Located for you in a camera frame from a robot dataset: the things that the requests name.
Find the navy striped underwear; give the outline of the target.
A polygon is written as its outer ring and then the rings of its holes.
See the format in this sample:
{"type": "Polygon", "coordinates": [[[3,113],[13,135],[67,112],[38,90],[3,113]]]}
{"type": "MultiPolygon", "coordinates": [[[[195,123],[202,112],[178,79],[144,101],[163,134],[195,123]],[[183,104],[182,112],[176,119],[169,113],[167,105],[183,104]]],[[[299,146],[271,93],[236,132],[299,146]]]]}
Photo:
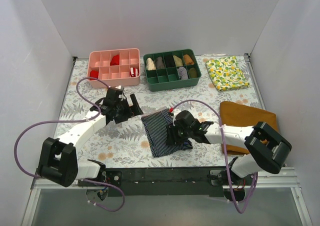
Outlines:
{"type": "Polygon", "coordinates": [[[142,116],[141,120],[154,158],[168,156],[177,151],[193,149],[193,145],[189,140],[178,144],[167,143],[167,126],[173,123],[168,108],[142,116]]]}

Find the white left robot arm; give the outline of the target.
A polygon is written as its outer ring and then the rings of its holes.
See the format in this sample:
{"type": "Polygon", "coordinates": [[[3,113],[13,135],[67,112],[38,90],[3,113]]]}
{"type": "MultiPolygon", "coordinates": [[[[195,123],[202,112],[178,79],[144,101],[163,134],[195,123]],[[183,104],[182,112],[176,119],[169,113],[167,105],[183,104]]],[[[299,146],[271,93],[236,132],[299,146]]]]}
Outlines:
{"type": "Polygon", "coordinates": [[[42,144],[37,174],[69,187],[75,180],[89,179],[95,186],[106,182],[106,166],[96,160],[78,160],[86,142],[110,122],[116,124],[143,114],[135,94],[128,102],[122,86],[110,87],[106,96],[89,109],[82,122],[57,138],[48,137],[42,144]]]}

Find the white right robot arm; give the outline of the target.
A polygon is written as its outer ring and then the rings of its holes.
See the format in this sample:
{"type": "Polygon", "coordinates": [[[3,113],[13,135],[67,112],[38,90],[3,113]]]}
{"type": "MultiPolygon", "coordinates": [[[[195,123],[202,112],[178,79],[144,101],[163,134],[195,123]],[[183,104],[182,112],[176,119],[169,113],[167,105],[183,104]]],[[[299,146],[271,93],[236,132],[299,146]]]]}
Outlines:
{"type": "Polygon", "coordinates": [[[200,122],[187,110],[170,109],[173,122],[167,127],[167,144],[175,146],[188,139],[202,144],[226,144],[246,148],[248,154],[235,157],[228,169],[218,176],[237,185],[249,175],[260,171],[278,174],[292,150],[292,145],[266,122],[255,126],[219,125],[200,122]]]}

